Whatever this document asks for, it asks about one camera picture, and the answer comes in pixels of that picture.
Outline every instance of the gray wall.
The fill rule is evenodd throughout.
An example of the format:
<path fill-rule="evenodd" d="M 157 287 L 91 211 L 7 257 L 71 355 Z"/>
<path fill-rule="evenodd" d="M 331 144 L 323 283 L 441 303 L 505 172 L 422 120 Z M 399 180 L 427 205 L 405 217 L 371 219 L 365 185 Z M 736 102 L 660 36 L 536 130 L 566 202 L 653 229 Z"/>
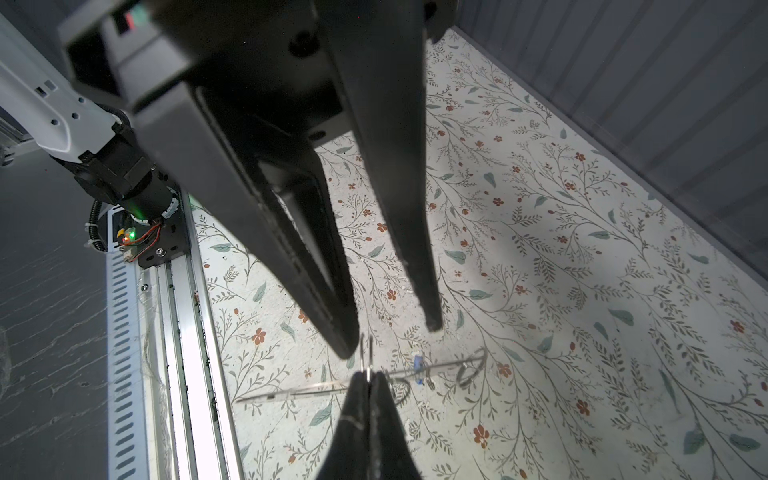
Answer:
<path fill-rule="evenodd" d="M 458 26 L 768 276 L 766 0 L 464 0 Z"/>

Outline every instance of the perforated metal strip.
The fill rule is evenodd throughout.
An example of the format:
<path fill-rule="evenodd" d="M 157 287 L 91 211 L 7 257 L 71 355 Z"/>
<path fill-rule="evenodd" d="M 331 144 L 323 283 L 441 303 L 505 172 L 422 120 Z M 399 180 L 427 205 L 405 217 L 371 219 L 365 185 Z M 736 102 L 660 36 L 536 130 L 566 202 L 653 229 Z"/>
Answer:
<path fill-rule="evenodd" d="M 107 254 L 109 480 L 148 476 L 136 266 Z"/>

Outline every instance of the blue tag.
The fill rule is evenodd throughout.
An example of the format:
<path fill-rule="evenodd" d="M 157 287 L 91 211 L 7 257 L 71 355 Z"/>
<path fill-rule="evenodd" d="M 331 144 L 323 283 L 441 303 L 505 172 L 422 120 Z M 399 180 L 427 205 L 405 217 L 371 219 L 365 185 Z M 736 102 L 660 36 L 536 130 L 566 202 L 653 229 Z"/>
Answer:
<path fill-rule="evenodd" d="M 416 370 L 422 368 L 422 356 L 421 355 L 414 355 L 413 356 L 413 368 L 416 369 Z M 418 383 L 419 385 L 424 385 L 424 380 L 423 379 L 417 379 L 416 383 Z"/>

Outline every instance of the floral pattern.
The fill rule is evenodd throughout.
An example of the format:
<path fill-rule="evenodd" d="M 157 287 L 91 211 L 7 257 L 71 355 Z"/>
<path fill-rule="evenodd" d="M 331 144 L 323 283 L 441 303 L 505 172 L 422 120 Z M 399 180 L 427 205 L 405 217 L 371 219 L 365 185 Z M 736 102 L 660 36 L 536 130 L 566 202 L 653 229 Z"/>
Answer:
<path fill-rule="evenodd" d="M 766 478 L 768 294 L 456 33 L 427 48 L 428 333 L 352 135 L 317 149 L 375 366 L 467 356 L 400 406 L 424 478 Z M 195 219 L 246 477 L 313 478 L 345 379 L 285 290 Z"/>

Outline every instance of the gray marble surface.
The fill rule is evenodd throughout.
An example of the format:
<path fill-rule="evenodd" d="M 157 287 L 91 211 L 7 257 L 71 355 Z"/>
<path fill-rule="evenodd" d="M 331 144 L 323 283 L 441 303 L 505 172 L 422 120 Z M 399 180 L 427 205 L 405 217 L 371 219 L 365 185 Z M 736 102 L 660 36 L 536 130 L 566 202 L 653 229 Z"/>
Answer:
<path fill-rule="evenodd" d="M 83 247 L 91 202 L 43 151 L 0 168 L 0 478 L 106 478 L 104 257 Z"/>

